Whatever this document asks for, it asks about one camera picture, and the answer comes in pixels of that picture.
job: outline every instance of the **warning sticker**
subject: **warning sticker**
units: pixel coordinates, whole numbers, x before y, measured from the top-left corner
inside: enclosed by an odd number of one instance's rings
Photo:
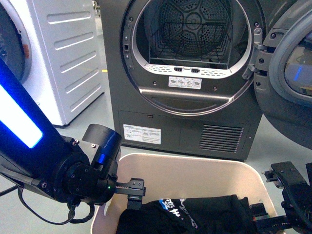
[[[201,89],[201,79],[187,77],[169,77],[169,87]]]
[[[124,124],[123,132],[125,140],[133,140],[157,145],[161,144],[161,129]]]

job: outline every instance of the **white laundry basket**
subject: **white laundry basket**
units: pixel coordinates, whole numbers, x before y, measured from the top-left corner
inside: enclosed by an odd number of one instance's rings
[[[270,216],[276,212],[264,183],[251,166],[237,161],[184,156],[129,154],[120,159],[118,182],[145,180],[143,204],[165,198],[216,197],[236,194],[249,204],[263,202]],[[97,209],[91,234],[115,234],[127,195],[114,195]]]

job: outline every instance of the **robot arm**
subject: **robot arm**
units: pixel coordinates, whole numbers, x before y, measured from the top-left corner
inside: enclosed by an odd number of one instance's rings
[[[312,182],[312,163],[306,165],[309,183]],[[282,207],[285,216],[261,219],[255,222],[261,234],[293,228],[301,234],[312,234],[312,189],[291,162],[271,165],[269,171],[263,173],[267,182],[274,182],[283,189]]]
[[[144,181],[117,182],[120,144],[117,132],[96,124],[82,140],[61,136],[0,59],[0,175],[20,187],[20,198],[28,189],[72,212],[80,202],[102,205],[120,193],[138,209]]]

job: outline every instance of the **black cable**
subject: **black cable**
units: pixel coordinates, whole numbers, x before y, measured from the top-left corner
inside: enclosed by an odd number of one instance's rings
[[[42,218],[39,214],[37,214],[35,211],[33,211],[33,210],[26,204],[26,202],[25,202],[24,199],[23,199],[23,190],[24,190],[24,188],[19,187],[19,199],[20,199],[21,203],[22,203],[28,210],[30,210],[31,213],[33,213],[35,216],[37,216],[37,217],[40,218],[41,220],[43,220],[43,221],[45,221],[45,222],[47,222],[47,223],[50,223],[50,224],[54,224],[54,225],[64,225],[64,224],[66,224],[66,223],[71,222],[71,221],[74,219],[74,217],[75,217],[75,211],[74,211],[74,207],[73,207],[73,206],[69,206],[69,209],[70,209],[70,210],[69,210],[69,213],[68,213],[68,219],[67,219],[66,221],[62,222],[62,223],[54,223],[54,222],[51,222],[51,221],[48,221],[48,220]]]
[[[10,192],[12,192],[12,191],[14,191],[14,190],[17,189],[17,188],[18,188],[18,185],[15,185],[15,186],[13,186],[13,187],[7,189],[7,190],[4,190],[4,191],[0,192],[0,196],[4,196],[4,195],[6,195],[6,194],[8,194],[8,193],[10,193]]]
[[[88,203],[88,205],[90,206],[90,212],[88,214],[88,216],[86,216],[83,219],[73,219],[70,221],[70,223],[85,223],[88,222],[93,216],[94,216],[94,212],[95,212],[95,207],[93,203]]]

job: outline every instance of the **dryer door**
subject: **dryer door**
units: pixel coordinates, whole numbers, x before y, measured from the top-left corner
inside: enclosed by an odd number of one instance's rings
[[[274,25],[256,59],[254,87],[269,122],[312,149],[312,0],[299,0]]]

